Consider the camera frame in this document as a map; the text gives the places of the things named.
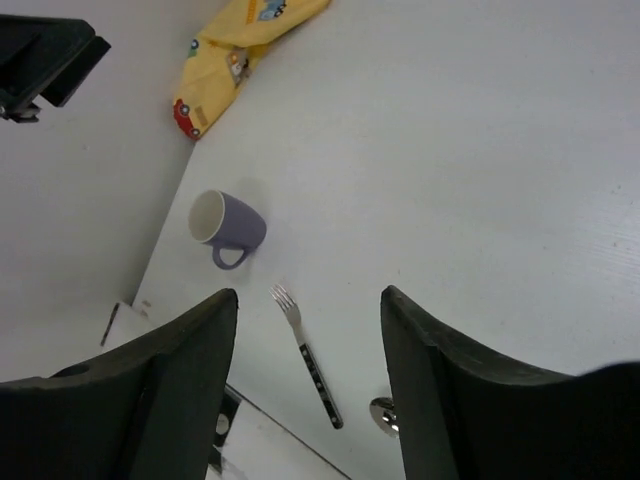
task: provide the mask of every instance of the mug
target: mug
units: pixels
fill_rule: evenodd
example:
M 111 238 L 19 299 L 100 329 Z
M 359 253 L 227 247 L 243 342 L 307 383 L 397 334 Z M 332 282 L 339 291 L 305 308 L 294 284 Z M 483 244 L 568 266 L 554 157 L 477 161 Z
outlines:
M 249 205 L 228 193 L 207 190 L 189 211 L 189 231 L 198 242 L 213 247 L 213 262 L 223 270 L 240 266 L 264 240 L 267 224 Z M 220 257 L 222 249 L 242 250 L 233 265 Z

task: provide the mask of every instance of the mug rim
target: mug rim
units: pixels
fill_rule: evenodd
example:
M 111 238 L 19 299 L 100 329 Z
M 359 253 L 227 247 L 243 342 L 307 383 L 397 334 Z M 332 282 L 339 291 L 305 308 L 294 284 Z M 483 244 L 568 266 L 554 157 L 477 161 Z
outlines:
M 202 211 L 196 212 L 196 206 L 200 206 L 199 203 L 202 203 L 202 201 L 206 200 L 207 197 L 211 196 L 212 194 L 215 194 L 219 198 L 220 202 L 222 203 L 222 209 L 221 209 L 220 218 L 218 219 L 218 225 L 213 229 L 213 233 L 211 235 L 209 235 L 206 238 L 199 238 L 198 236 L 196 236 L 196 233 L 194 232 L 194 228 L 195 228 L 194 222 L 195 222 L 196 215 L 201 215 Z M 206 205 L 201 207 L 203 207 L 204 211 L 209 210 Z M 222 227 L 222 222 L 224 221 L 226 208 L 227 206 L 224 199 L 224 195 L 220 190 L 206 190 L 202 192 L 200 195 L 198 195 L 194 200 L 193 204 L 191 205 L 191 209 L 189 210 L 188 221 L 189 221 L 189 232 L 191 233 L 191 237 L 200 243 L 207 243 L 211 241 L 211 239 L 214 238 L 220 231 L 220 227 Z

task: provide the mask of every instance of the mug handle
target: mug handle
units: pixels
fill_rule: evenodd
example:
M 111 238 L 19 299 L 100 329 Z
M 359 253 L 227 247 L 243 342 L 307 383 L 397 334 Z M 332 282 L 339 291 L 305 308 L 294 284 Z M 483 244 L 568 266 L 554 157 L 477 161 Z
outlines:
M 242 256 L 236 261 L 236 263 L 234 263 L 233 265 L 229 265 L 228 263 L 225 263 L 222 260 L 222 257 L 220 257 L 220 250 L 222 248 L 218 245 L 214 245 L 213 246 L 213 250 L 211 251 L 211 256 L 213 257 L 213 263 L 216 264 L 216 266 L 218 268 L 221 268 L 222 270 L 233 270 L 234 268 L 237 268 L 240 266 L 240 264 L 242 262 L 244 262 L 247 257 L 249 256 L 249 254 L 251 253 L 251 251 L 249 250 L 243 250 L 242 251 Z

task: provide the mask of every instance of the table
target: table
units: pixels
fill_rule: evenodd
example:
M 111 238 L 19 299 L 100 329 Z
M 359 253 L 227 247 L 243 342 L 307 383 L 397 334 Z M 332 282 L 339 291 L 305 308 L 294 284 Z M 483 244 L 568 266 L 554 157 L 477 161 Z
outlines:
M 134 306 L 163 324 L 235 288 L 229 384 L 354 479 L 402 478 L 379 296 L 520 360 L 640 357 L 640 7 L 336 0 L 283 39 L 196 146 Z M 267 220 L 218 270 L 187 213 L 217 188 Z M 268 288 L 286 280 L 345 427 Z

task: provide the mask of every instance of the cloth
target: cloth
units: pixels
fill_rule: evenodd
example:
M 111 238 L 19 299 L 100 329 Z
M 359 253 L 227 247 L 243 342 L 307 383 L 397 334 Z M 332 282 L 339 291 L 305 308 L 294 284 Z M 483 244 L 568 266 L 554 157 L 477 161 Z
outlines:
M 330 0 L 231 0 L 191 41 L 173 116 L 198 140 L 233 103 L 280 35 L 321 12 Z

